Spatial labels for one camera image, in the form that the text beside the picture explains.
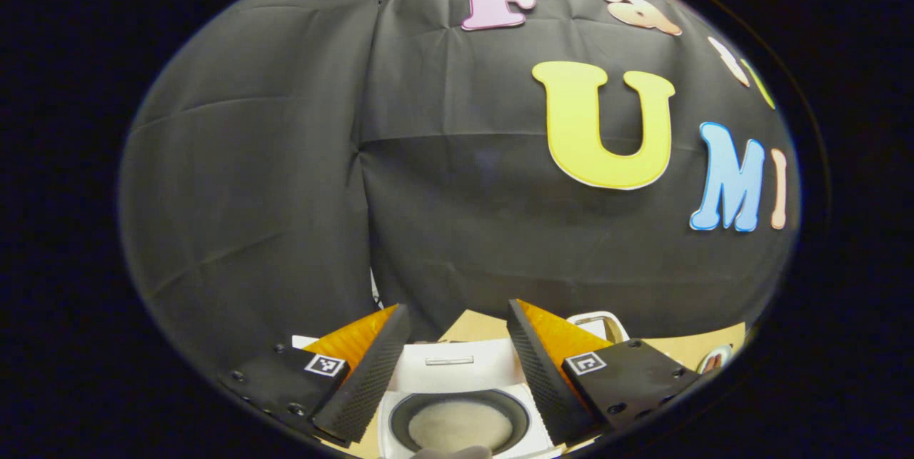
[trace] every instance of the white granular material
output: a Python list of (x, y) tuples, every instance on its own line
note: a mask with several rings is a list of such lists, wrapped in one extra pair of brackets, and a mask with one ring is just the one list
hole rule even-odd
[(409, 421), (409, 437), (416, 445), (447, 453), (477, 445), (495, 450), (511, 431), (511, 420), (499, 410), (467, 400), (430, 405)]

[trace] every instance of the black fabric backdrop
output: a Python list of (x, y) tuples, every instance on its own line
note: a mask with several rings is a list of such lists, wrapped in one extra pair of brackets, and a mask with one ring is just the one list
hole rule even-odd
[[(469, 0), (241, 0), (150, 89), (121, 170), (121, 229), (141, 296), (206, 369), (292, 333), (322, 336), (384, 303), (437, 339), (464, 309), (522, 298), (561, 316), (610, 310), (633, 336), (750, 325), (799, 228), (797, 162), (780, 114), (686, 8), (649, 0), (682, 36), (621, 23), (604, 0), (538, 0), (511, 29), (466, 32)], [(745, 58), (732, 44), (734, 54)], [(626, 71), (669, 79), (665, 175), (631, 191), (562, 172), (546, 141), (543, 61), (605, 69), (601, 139), (640, 147)], [(788, 159), (789, 222), (693, 231), (703, 121)]]
[[(226, 1), (8, 0), (13, 83), (3, 111), (14, 158), (4, 179), (21, 217), (4, 290), (11, 456), (317, 455), (255, 423), (174, 354), (127, 277), (114, 225), (129, 118), (180, 43)], [(686, 1), (727, 20), (708, 0)], [(900, 75), (910, 8), (719, 1), (809, 97), (835, 179), (833, 225), (807, 235), (825, 212), (804, 214), (783, 298), (691, 410), (594, 455), (908, 457), (898, 361), (908, 350), (910, 211), (898, 172), (910, 163)], [(800, 138), (800, 155), (814, 154)], [(805, 206), (816, 188), (803, 164)]]

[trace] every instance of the letter m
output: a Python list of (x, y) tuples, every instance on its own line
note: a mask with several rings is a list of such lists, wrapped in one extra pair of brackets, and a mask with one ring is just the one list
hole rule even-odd
[(708, 181), (701, 208), (692, 214), (689, 227), (710, 231), (720, 223), (719, 206), (724, 206), (724, 228), (735, 221), (740, 232), (754, 231), (758, 224), (758, 199), (761, 196), (761, 167), (765, 151), (761, 143), (745, 144), (742, 166), (737, 159), (730, 131), (719, 123), (706, 121), (699, 127), (708, 144)]

